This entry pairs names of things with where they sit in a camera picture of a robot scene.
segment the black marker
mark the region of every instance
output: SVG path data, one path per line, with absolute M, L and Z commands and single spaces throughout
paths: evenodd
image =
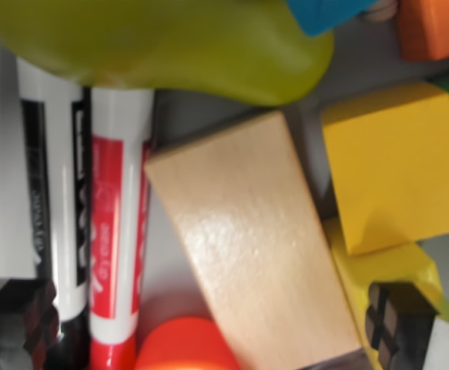
M 18 59 L 35 266 L 58 292 L 56 344 L 45 370 L 89 362 L 89 146 L 82 89 Z

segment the orange block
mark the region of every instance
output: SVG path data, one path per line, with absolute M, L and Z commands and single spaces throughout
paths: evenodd
M 449 0 L 400 0 L 397 23 L 404 59 L 449 57 Z

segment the black label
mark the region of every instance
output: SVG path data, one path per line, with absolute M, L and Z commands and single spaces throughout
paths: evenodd
M 89 125 L 84 102 L 72 103 L 72 139 L 75 187 L 75 225 L 77 246 L 77 285 L 87 280 L 89 256 Z
M 22 100 L 25 155 L 32 217 L 34 262 L 39 277 L 52 277 L 49 227 L 48 163 L 46 156 L 45 104 Z

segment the gray surface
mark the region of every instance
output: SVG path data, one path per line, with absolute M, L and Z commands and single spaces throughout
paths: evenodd
M 0 276 L 32 276 L 22 128 L 14 61 L 0 52 Z M 443 62 L 400 60 L 391 24 L 353 20 L 337 30 L 337 48 L 329 72 L 302 101 L 284 108 L 305 174 L 323 218 L 336 214 L 330 171 L 321 135 L 319 109 L 341 99 L 395 82 L 448 69 Z M 159 101 L 160 143 L 215 126 L 252 108 L 198 93 L 165 91 Z M 180 315 L 208 315 L 191 270 L 158 197 L 151 196 L 146 266 L 139 333 Z M 449 236 L 424 244 L 436 258 L 449 295 Z

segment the wood grain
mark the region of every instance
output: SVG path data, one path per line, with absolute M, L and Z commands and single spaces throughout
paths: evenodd
M 146 171 L 243 370 L 360 348 L 280 113 L 161 153 Z

